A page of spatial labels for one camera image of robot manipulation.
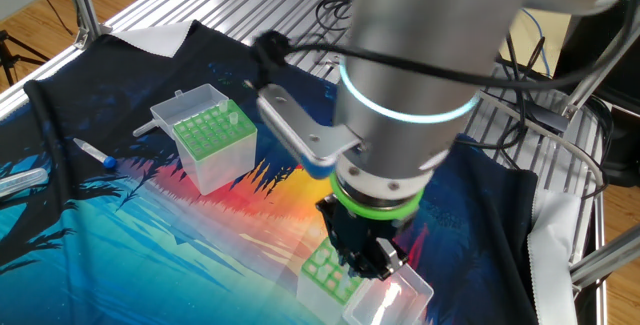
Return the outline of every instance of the metal rod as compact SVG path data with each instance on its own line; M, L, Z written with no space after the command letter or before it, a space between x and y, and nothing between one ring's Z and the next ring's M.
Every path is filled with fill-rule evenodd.
M616 46L618 46L619 41L624 41L621 39L622 30L618 32L618 34L613 38L609 46L604 50L602 55L600 55L600 59L607 56L609 52L611 52ZM609 75L609 72L616 66L618 61L624 56L624 54L629 50L631 45L636 41L636 39L640 36L640 16L636 15L633 20L633 28L631 33L629 34L629 38L626 40L625 44L622 46L618 54L605 66L600 69L594 71L589 76L582 79L582 81L578 84L575 90L561 103L561 114L569 119L573 117L573 115L584 105L584 103L589 99L589 97L593 94L594 91L600 86L602 81Z
M571 267L573 285L584 289L640 257L640 224Z
M104 27L98 22L93 2L91 0L71 0L76 8L78 15L78 37L75 46L79 49L85 49L95 39L102 35Z

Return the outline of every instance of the white plastic box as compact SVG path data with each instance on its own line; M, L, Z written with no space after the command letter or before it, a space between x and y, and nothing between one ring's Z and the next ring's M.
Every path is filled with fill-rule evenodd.
M257 129L210 84L151 107L155 124L176 141L182 167L202 195L253 170Z
M385 281L363 283L342 317L349 325L422 324L432 297L431 286L405 264Z

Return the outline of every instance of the pipette tip box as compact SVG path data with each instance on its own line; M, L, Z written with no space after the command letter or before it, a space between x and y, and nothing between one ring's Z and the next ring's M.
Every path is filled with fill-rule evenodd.
M173 126L182 167L203 195L254 168L257 132L233 100Z
M338 262L336 250L326 238L302 264L296 296L322 322L338 324L346 304L362 281L360 277L346 274Z

